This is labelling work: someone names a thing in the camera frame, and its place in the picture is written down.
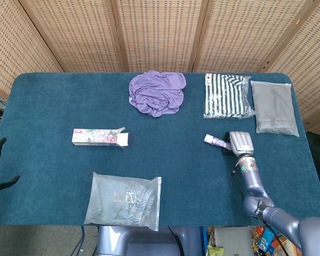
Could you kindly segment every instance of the toothpaste box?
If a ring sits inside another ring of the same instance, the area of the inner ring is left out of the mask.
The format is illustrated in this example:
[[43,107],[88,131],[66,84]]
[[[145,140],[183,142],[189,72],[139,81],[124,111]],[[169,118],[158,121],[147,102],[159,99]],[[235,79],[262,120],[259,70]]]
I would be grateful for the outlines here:
[[128,133],[121,133],[122,127],[117,130],[108,129],[74,129],[73,144],[78,146],[128,146]]

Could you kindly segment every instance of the denim in plastic bag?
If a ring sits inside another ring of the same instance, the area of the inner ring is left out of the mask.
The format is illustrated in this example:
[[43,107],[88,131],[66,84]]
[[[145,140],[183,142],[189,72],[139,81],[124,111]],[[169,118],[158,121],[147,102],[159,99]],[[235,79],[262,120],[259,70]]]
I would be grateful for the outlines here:
[[161,177],[153,180],[93,173],[84,224],[149,227],[158,231]]
[[257,133],[280,133],[299,137],[294,116],[291,84],[251,81]]
[[243,119],[255,111],[247,100],[250,76],[205,75],[204,118]]

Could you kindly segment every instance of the sticker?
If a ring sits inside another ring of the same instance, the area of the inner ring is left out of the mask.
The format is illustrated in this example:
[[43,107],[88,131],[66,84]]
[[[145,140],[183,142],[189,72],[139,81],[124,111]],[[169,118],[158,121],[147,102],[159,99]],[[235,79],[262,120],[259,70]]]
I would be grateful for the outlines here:
[[122,193],[114,192],[113,201],[122,203]]
[[135,203],[137,200],[137,194],[132,192],[126,192],[126,203]]

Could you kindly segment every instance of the toothpaste tube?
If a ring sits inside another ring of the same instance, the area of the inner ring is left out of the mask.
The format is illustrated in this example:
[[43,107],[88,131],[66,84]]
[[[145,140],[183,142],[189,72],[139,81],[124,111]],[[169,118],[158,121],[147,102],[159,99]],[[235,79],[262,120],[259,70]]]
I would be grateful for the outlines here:
[[231,144],[228,143],[228,142],[225,142],[223,140],[220,140],[214,136],[211,136],[211,135],[206,135],[205,136],[205,139],[204,141],[206,143],[209,143],[211,145],[215,145],[215,146],[218,146],[218,147],[222,147],[222,148],[226,148],[227,150],[231,150]]

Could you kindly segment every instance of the white cap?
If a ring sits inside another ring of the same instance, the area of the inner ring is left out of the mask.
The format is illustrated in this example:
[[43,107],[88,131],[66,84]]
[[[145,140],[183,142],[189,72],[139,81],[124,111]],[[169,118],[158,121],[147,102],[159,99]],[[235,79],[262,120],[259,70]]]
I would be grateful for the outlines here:
[[212,140],[213,140],[213,136],[208,135],[208,134],[205,136],[205,139],[204,139],[205,142],[211,144]]

